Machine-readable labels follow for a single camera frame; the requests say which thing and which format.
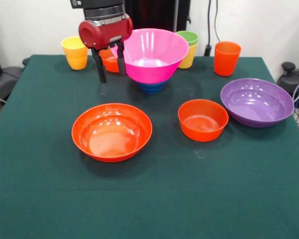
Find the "bowl rim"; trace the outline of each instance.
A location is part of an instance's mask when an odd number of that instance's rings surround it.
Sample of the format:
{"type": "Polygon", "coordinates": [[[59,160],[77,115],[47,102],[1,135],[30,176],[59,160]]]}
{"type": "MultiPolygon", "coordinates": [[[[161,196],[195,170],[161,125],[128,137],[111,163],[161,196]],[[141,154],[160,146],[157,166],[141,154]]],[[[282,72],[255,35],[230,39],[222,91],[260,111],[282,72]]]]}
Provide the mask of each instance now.
{"type": "Polygon", "coordinates": [[[289,116],[291,116],[291,114],[295,111],[295,105],[294,105],[294,101],[292,99],[292,97],[289,95],[289,93],[287,91],[285,91],[283,88],[281,88],[280,86],[278,86],[277,84],[274,84],[272,82],[269,82],[269,81],[266,81],[266,80],[262,80],[262,79],[258,79],[258,78],[240,78],[240,79],[236,79],[236,80],[233,80],[231,82],[228,82],[221,90],[220,92],[220,99],[222,101],[222,103],[224,104],[225,108],[230,111],[231,113],[243,118],[243,119],[247,119],[247,120],[250,120],[250,121],[253,121],[253,122],[262,122],[262,123],[272,123],[272,122],[280,122],[280,121],[283,121],[285,119],[287,119],[289,116]],[[291,110],[290,113],[288,113],[286,116],[284,117],[281,117],[279,119],[275,119],[275,120],[255,120],[255,119],[251,119],[251,118],[248,118],[248,117],[245,117],[245,116],[242,116],[240,114],[237,114],[236,112],[233,112],[228,106],[227,104],[224,102],[224,96],[223,96],[223,91],[225,90],[226,87],[228,87],[230,84],[232,84],[233,82],[236,82],[236,81],[245,81],[245,80],[252,80],[252,81],[261,81],[261,82],[265,82],[265,84],[270,84],[270,85],[273,85],[274,87],[278,87],[279,89],[282,90],[282,92],[287,96],[287,98],[290,99],[290,101],[293,103],[293,109],[291,110]]]}
{"type": "Polygon", "coordinates": [[[217,102],[214,102],[214,101],[211,101],[211,100],[206,100],[206,99],[193,99],[193,100],[184,102],[184,103],[178,108],[178,119],[179,119],[180,123],[183,124],[183,126],[185,126],[185,127],[186,127],[187,129],[189,129],[189,130],[193,130],[193,131],[195,131],[195,132],[201,132],[201,133],[213,133],[213,132],[222,131],[222,130],[226,127],[226,125],[228,124],[228,121],[229,121],[229,115],[228,115],[228,112],[226,111],[226,109],[225,109],[221,104],[219,104],[219,103],[217,103],[217,102]],[[224,111],[225,116],[226,116],[226,122],[225,122],[225,124],[224,124],[223,126],[219,127],[219,128],[216,129],[216,130],[208,131],[208,132],[206,132],[206,131],[198,131],[198,130],[195,130],[195,129],[192,129],[192,128],[188,127],[188,126],[181,120],[180,115],[179,115],[179,112],[180,112],[181,108],[184,107],[186,104],[188,104],[188,103],[190,103],[190,102],[194,102],[194,101],[200,101],[200,102],[201,102],[201,101],[205,101],[205,102],[210,102],[210,103],[213,103],[213,104],[215,104],[215,105],[220,106],[220,108],[224,111]]]}
{"type": "Polygon", "coordinates": [[[178,37],[179,39],[182,39],[184,42],[186,42],[186,45],[187,45],[186,54],[183,56],[182,59],[177,60],[177,61],[175,61],[175,62],[173,62],[173,63],[170,63],[170,64],[168,64],[167,66],[137,66],[137,65],[134,65],[134,64],[131,64],[131,63],[128,63],[128,62],[125,61],[125,64],[126,64],[126,65],[130,65],[130,66],[134,66],[134,67],[140,67],[140,68],[163,68],[163,67],[169,67],[169,66],[171,66],[171,65],[180,63],[180,62],[181,62],[181,61],[188,55],[188,53],[189,53],[189,44],[188,44],[188,42],[186,41],[185,38],[183,38],[182,36],[176,34],[176,33],[173,32],[173,31],[168,31],[168,30],[158,29],[158,28],[140,28],[140,29],[134,29],[134,30],[132,31],[132,33],[133,33],[134,31],[137,32],[137,31],[146,31],[146,30],[166,31],[166,32],[168,32],[169,34],[171,34],[171,33],[175,34],[176,37],[178,37]]]}
{"type": "Polygon", "coordinates": [[[92,157],[97,157],[97,158],[101,158],[101,159],[116,159],[116,158],[122,158],[122,157],[126,157],[126,156],[129,156],[129,155],[133,155],[135,153],[137,153],[138,151],[140,151],[143,147],[145,147],[145,145],[149,142],[151,136],[152,136],[152,133],[153,133],[153,125],[152,125],[152,122],[149,118],[149,116],[142,110],[140,110],[139,108],[135,107],[135,106],[131,106],[131,105],[128,105],[128,104],[123,104],[123,103],[107,103],[107,104],[100,104],[100,105],[97,105],[97,106],[94,106],[92,108],[89,108],[88,110],[84,111],[83,113],[81,113],[77,118],[76,120],[74,121],[73,123],[73,126],[72,126],[72,130],[71,130],[71,135],[72,135],[72,140],[74,142],[74,144],[79,148],[79,150],[81,150],[83,153],[89,155],[89,156],[92,156],[92,157]],[[88,153],[86,150],[84,150],[82,147],[80,147],[77,143],[76,143],[76,140],[74,139],[74,135],[73,135],[73,129],[74,129],[74,126],[75,124],[77,123],[78,119],[80,117],[82,117],[84,114],[86,114],[87,112],[95,109],[95,108],[98,108],[100,106],[108,106],[108,105],[116,105],[116,106],[128,106],[130,108],[133,108],[135,110],[138,110],[140,111],[141,113],[143,113],[146,118],[148,119],[149,121],[149,125],[150,125],[150,134],[149,134],[149,137],[145,140],[145,142],[143,144],[141,144],[139,147],[137,147],[134,151],[130,152],[130,153],[127,153],[127,154],[123,154],[123,155],[119,155],[119,156],[116,156],[116,157],[100,157],[100,156],[97,156],[97,155],[94,155],[94,154],[91,154],[91,153],[88,153]]]}

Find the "plastic cup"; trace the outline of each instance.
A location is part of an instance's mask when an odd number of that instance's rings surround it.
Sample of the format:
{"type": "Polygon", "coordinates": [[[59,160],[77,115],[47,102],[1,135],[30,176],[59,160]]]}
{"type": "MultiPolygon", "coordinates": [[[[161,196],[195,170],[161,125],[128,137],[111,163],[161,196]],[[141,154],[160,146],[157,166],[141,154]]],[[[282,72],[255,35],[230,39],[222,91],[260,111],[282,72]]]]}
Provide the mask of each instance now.
{"type": "Polygon", "coordinates": [[[215,73],[220,76],[232,75],[235,71],[240,52],[240,45],[234,42],[222,41],[217,43],[215,47],[215,73]]]}
{"type": "Polygon", "coordinates": [[[188,42],[189,46],[194,46],[198,43],[198,35],[192,31],[178,31],[177,35],[182,36],[188,42]]]}
{"type": "Polygon", "coordinates": [[[61,45],[70,67],[73,70],[82,70],[88,63],[88,49],[79,36],[65,38],[61,45]]]}
{"type": "Polygon", "coordinates": [[[181,63],[178,66],[180,69],[188,69],[193,65],[197,45],[198,43],[194,46],[189,47],[188,54],[185,56],[185,58],[181,61],[181,63]]]}

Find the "orange bowl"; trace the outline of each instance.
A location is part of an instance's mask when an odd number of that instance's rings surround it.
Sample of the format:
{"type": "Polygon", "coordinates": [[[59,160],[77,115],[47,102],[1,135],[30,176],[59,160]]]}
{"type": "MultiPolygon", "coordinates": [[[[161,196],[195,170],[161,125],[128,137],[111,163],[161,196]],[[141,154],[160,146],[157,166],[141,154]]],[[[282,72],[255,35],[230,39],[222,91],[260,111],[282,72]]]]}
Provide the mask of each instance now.
{"type": "Polygon", "coordinates": [[[227,111],[209,100],[185,102],[178,110],[183,133],[195,141],[208,142],[216,139],[228,123],[227,111]]]}
{"type": "Polygon", "coordinates": [[[111,49],[101,50],[99,53],[105,69],[110,72],[118,73],[118,60],[112,53],[111,49]]]}
{"type": "Polygon", "coordinates": [[[105,104],[81,114],[72,127],[75,145],[103,162],[133,157],[149,141],[152,124],[140,109],[125,104],[105,104]]]}

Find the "large orange bowl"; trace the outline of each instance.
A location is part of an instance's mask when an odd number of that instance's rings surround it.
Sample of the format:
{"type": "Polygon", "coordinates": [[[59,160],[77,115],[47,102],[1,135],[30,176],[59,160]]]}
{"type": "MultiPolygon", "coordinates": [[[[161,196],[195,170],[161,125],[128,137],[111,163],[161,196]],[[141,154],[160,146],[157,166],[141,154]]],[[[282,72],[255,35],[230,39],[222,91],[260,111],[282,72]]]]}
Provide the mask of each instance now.
{"type": "Polygon", "coordinates": [[[152,124],[140,109],[125,104],[105,104],[81,114],[72,127],[76,146],[103,162],[133,157],[149,141],[152,124]]]}

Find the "table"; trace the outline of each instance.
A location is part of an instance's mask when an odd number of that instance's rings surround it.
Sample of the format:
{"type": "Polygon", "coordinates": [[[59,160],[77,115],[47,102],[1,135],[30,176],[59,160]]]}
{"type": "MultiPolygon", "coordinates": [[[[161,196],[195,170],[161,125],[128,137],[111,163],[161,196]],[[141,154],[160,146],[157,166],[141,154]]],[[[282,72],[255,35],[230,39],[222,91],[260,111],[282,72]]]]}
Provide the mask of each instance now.
{"type": "Polygon", "coordinates": [[[180,130],[183,102],[220,102],[221,88],[244,77],[272,81],[261,58],[241,58],[222,78],[213,58],[197,57],[150,96],[128,77],[100,84],[92,58],[72,71],[65,56],[32,56],[0,115],[0,239],[299,238],[292,117],[265,129],[230,119],[208,143],[180,130]],[[140,108],[153,124],[148,145],[116,164],[85,156],[71,139],[83,111],[110,102],[140,108]]]}

